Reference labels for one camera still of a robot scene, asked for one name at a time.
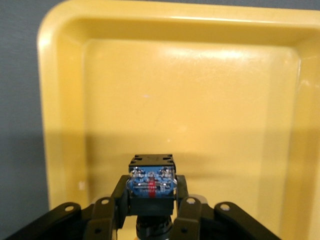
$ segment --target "yellow plastic bin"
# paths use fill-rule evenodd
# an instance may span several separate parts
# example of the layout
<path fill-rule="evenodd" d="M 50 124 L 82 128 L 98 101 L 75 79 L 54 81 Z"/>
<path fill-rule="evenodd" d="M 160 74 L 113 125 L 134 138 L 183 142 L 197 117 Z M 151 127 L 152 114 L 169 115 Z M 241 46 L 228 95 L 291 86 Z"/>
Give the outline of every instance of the yellow plastic bin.
<path fill-rule="evenodd" d="M 212 207 L 320 239 L 318 11 L 72 0 L 38 56 L 51 208 L 112 193 L 134 154 L 172 153 Z"/>

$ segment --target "gray floor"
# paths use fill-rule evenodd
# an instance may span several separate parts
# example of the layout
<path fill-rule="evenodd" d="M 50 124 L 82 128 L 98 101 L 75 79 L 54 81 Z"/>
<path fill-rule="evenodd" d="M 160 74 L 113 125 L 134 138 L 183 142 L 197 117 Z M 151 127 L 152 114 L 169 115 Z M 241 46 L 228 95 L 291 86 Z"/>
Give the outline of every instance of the gray floor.
<path fill-rule="evenodd" d="M 0 0 L 0 239 L 48 211 L 36 39 L 60 0 Z M 318 0 L 165 0 L 320 10 Z"/>

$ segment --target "yellow tray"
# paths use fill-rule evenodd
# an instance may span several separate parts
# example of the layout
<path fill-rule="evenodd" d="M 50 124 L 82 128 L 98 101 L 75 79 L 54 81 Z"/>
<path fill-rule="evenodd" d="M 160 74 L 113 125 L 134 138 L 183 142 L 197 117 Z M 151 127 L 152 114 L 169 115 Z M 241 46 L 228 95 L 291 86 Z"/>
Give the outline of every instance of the yellow tray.
<path fill-rule="evenodd" d="M 134 154 L 173 153 L 212 207 L 320 239 L 319 12 L 66 1 L 38 55 L 51 208 L 110 194 Z"/>

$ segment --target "black mechanical arm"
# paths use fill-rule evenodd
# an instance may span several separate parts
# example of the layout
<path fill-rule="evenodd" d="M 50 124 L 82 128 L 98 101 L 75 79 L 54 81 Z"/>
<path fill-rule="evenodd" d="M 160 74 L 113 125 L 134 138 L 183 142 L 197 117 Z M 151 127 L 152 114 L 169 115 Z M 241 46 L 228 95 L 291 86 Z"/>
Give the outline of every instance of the black mechanical arm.
<path fill-rule="evenodd" d="M 170 215 L 176 201 L 177 218 Z M 172 154 L 135 155 L 112 195 L 81 209 L 66 202 L 6 240 L 116 240 L 126 216 L 140 240 L 279 240 L 232 202 L 211 208 L 189 196 Z"/>

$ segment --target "gray surface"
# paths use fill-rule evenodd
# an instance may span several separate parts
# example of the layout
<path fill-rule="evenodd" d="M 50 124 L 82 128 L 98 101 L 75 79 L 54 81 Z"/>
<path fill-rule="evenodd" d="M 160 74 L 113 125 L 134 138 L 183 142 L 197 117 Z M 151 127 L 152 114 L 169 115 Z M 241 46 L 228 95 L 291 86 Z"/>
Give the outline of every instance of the gray surface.
<path fill-rule="evenodd" d="M 60 0 L 0 0 L 0 239 L 48 210 L 36 37 Z M 320 10 L 316 0 L 176 0 Z"/>

